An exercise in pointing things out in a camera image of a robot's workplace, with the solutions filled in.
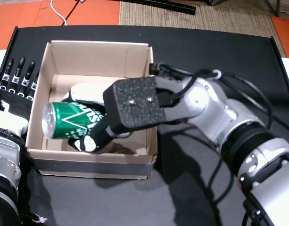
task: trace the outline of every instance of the robotic hand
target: robotic hand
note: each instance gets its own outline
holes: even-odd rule
[[[197,127],[238,178],[246,196],[243,225],[248,216],[253,225],[289,225],[289,143],[227,98],[215,81],[221,81],[220,71],[190,73],[159,63],[151,74],[158,76],[119,80],[104,92],[112,132],[182,121]]]
[[[0,225],[3,226],[21,225],[17,200],[18,185],[22,174],[20,164],[26,157],[25,141],[22,136],[28,129],[32,93],[36,86],[35,81],[30,89],[30,95],[26,95],[23,92],[26,91],[26,87],[21,85],[20,94],[16,94],[16,88],[19,87],[17,87],[18,79],[15,80],[15,78],[19,78],[22,68],[18,67],[18,72],[13,76],[14,80],[8,85],[12,64],[13,61],[10,60],[0,80]],[[27,71],[25,78],[31,76],[28,75],[30,72],[30,70]]]
[[[87,110],[95,109],[102,115],[95,120],[93,127],[85,136],[80,139],[69,139],[68,144],[78,151],[97,152],[104,148],[115,138],[127,138],[130,132],[116,134],[109,127],[102,94],[109,87],[107,82],[78,83],[71,87],[65,95],[63,102],[75,102]]]

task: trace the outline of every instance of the box flap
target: box flap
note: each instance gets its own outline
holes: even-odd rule
[[[52,41],[57,74],[141,77],[148,44],[105,41]]]

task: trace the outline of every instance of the woven rug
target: woven rug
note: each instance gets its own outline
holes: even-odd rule
[[[197,6],[194,16],[165,9],[121,2],[119,25],[160,26],[232,32],[275,38],[282,57],[285,57],[279,37],[267,9],[211,7],[202,2],[183,1]]]

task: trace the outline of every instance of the can lid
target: can lid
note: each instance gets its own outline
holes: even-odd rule
[[[41,127],[47,139],[53,138],[56,125],[55,108],[52,103],[46,104],[43,110]]]

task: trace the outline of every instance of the robotic arm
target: robotic arm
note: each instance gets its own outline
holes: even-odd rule
[[[214,78],[197,78],[207,72],[177,81],[161,77],[174,71],[166,69],[116,81],[104,92],[109,128],[121,134],[173,121],[197,127],[237,177],[253,224],[289,225],[289,143],[228,99]]]

